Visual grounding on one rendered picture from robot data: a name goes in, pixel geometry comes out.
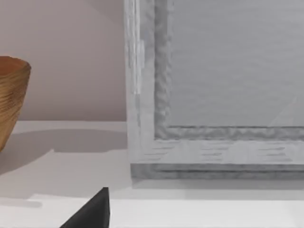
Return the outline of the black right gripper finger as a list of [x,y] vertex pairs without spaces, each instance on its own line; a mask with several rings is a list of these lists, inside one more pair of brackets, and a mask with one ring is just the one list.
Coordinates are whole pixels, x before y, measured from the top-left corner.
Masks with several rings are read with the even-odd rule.
[[109,228],[110,194],[103,187],[59,228]]

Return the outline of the brown ribbed plant pot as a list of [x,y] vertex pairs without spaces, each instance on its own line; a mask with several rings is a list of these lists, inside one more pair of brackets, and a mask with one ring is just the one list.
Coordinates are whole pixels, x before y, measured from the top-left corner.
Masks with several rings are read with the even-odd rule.
[[31,73],[22,59],[0,56],[0,152],[18,120]]

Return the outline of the grey framed cabinet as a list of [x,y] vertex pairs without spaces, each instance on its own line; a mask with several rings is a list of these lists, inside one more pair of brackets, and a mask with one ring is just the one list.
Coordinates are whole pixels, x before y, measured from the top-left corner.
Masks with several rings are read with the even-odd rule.
[[136,179],[304,179],[304,0],[124,0]]

